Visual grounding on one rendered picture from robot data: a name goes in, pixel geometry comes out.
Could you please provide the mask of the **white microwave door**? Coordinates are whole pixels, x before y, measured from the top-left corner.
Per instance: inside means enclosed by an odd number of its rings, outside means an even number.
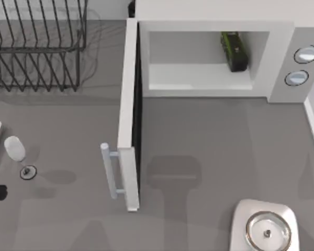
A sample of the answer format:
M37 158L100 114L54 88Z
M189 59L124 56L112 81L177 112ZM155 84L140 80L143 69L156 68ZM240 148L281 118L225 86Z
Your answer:
M126 20L117 150L127 211L140 208L142 83L139 23Z

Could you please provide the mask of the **clear wine glass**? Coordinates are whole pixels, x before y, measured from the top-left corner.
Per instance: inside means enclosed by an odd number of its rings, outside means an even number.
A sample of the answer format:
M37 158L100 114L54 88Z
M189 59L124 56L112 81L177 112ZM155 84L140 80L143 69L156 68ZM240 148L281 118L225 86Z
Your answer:
M21 167L20 178L22 180L32 180L37 175L37 169L34 165L26 163L26 149L17 136L9 136L4 140L6 153L14 162Z

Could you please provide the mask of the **round microwave knob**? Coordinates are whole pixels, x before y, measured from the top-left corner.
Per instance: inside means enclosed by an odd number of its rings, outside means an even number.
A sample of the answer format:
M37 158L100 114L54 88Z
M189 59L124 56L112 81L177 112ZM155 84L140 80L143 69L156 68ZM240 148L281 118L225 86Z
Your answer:
M307 64L314 61L314 45L299 48L294 54L294 60L298 64Z
M290 72L285 77L285 84L288 86L299 86L304 84L308 78L309 74L304 70Z

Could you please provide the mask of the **white kitchen scale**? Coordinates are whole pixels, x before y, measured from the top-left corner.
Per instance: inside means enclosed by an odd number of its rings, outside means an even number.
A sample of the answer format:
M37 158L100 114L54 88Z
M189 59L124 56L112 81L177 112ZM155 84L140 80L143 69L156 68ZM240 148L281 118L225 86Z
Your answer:
M287 251L300 251L298 223L293 210L284 204L254 199L240 200L234 210L229 251L252 251L245 239L245 224L251 215L259 211L272 211L282 216L292 231L291 246Z

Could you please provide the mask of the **green and black bottle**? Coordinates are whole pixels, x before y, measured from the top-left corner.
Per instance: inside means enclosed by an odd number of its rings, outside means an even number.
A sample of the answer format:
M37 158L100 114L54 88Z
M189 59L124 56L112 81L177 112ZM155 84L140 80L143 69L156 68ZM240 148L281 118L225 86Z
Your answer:
M220 43L231 72L244 72L248 68L249 58L237 31L221 32Z

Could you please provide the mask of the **pale microwave oven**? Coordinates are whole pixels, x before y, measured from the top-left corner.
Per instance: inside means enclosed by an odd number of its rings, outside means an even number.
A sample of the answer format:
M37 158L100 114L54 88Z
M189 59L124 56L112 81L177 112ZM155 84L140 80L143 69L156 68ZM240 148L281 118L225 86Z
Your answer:
M314 85L314 61L298 64L314 45L314 0L137 0L145 97L266 98L302 103ZM249 58L231 72L221 32L237 31ZM288 86L288 73L308 80Z

